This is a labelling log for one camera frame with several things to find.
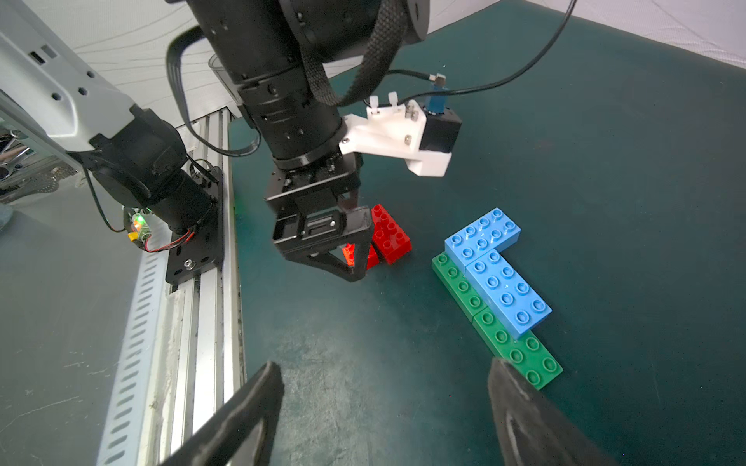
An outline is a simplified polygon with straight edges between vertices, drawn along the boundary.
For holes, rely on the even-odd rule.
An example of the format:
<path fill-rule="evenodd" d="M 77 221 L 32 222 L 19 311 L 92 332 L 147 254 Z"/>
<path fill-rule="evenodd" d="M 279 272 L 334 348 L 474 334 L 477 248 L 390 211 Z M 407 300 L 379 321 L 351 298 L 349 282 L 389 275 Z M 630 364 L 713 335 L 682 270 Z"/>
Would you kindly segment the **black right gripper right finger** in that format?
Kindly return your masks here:
<path fill-rule="evenodd" d="M 488 390 L 506 465 L 614 465 L 507 360 L 492 360 Z"/>

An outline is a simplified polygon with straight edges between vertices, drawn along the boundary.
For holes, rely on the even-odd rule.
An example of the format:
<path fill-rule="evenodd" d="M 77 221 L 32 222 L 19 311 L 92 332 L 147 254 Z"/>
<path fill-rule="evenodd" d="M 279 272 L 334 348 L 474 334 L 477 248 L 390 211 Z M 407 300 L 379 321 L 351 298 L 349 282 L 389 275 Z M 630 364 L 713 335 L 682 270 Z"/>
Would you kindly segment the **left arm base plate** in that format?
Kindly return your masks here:
<path fill-rule="evenodd" d="M 169 250 L 165 281 L 180 285 L 212 268 L 221 267 L 225 258 L 225 193 L 223 170 L 209 168 L 217 183 L 206 180 L 203 190 L 213 201 L 209 215 L 194 230 L 188 242 Z"/>

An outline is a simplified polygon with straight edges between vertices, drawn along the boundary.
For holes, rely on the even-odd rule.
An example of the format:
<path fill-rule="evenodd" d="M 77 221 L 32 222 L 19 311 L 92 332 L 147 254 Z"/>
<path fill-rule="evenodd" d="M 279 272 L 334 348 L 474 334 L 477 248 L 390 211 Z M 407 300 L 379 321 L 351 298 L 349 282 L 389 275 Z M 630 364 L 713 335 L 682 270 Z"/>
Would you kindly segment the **large green lego brick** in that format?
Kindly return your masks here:
<path fill-rule="evenodd" d="M 435 256 L 431 265 L 495 357 L 509 361 L 537 389 L 544 388 L 563 372 L 559 361 L 531 331 L 519 339 L 508 333 L 445 252 Z"/>

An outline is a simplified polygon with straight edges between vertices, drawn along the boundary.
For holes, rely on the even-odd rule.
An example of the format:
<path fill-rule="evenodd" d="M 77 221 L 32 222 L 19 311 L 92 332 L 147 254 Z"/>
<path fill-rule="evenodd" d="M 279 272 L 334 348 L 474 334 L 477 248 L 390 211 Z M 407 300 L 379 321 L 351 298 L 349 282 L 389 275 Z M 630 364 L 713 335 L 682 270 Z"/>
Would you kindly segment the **small blue lego brick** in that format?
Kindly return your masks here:
<path fill-rule="evenodd" d="M 491 250 L 503 252 L 520 237 L 520 226 L 495 208 L 445 239 L 445 252 L 458 271 Z"/>

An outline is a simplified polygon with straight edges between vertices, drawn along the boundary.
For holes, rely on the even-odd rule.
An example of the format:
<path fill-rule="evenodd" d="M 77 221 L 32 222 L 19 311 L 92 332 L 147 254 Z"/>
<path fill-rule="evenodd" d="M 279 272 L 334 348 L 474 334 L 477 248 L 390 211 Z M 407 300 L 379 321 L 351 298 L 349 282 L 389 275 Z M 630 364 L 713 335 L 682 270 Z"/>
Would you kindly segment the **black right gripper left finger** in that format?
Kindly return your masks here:
<path fill-rule="evenodd" d="M 279 364 L 268 361 L 165 465 L 270 463 L 285 385 Z"/>

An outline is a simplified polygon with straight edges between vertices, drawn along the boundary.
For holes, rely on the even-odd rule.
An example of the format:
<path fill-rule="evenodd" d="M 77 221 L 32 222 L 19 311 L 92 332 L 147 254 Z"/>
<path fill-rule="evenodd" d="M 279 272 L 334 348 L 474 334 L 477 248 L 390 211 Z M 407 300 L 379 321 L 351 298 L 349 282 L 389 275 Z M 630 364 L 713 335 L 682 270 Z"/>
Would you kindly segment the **long blue lego brick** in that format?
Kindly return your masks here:
<path fill-rule="evenodd" d="M 520 339 L 553 312 L 536 290 L 495 250 L 469 264 L 465 274 L 514 339 Z"/>

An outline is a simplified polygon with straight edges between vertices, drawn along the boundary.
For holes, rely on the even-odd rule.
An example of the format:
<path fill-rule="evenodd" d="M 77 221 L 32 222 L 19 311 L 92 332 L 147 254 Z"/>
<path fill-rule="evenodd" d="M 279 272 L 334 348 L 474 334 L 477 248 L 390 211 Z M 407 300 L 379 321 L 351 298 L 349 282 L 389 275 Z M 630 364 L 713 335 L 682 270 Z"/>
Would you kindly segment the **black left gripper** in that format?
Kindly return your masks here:
<path fill-rule="evenodd" d="M 372 242 L 370 210 L 359 206 L 363 157 L 334 155 L 293 171 L 276 169 L 265 202 L 276 215 L 272 242 L 291 262 L 317 268 L 353 283 L 366 275 Z M 355 246 L 354 264 L 333 252 Z"/>

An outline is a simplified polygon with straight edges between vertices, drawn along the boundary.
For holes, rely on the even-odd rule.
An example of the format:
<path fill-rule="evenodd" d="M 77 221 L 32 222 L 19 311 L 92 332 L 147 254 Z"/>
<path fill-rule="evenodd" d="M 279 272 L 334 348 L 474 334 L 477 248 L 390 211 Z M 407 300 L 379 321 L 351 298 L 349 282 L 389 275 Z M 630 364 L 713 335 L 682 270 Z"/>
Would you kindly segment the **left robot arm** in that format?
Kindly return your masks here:
<path fill-rule="evenodd" d="M 425 1 L 192 1 L 196 24 L 166 53 L 169 85 L 188 114 L 181 58 L 207 40 L 278 175 L 267 203 L 282 256 L 349 282 L 366 273 L 374 226 L 357 203 L 358 153 L 344 155 L 342 107 L 370 98 L 398 50 L 425 40 Z M 122 206 L 145 208 L 178 250 L 206 234 L 218 200 L 185 170 L 178 131 L 86 64 L 21 1 L 1 5 L 1 89 L 89 182 Z"/>

